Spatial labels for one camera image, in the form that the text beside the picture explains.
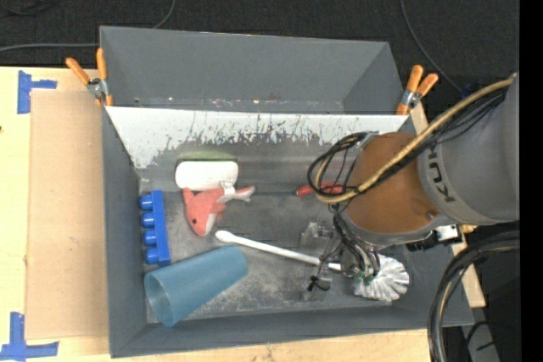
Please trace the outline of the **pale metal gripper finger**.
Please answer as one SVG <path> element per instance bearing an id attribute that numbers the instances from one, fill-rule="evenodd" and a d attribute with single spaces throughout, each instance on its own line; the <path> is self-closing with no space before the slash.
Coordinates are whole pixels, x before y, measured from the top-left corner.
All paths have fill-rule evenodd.
<path id="1" fill-rule="evenodd" d="M 324 248 L 333 238 L 334 229 L 328 225 L 310 222 L 301 233 L 302 248 Z"/>
<path id="2" fill-rule="evenodd" d="M 309 278 L 307 290 L 309 292 L 323 291 L 327 292 L 333 281 L 333 273 L 327 265 L 319 265 Z"/>

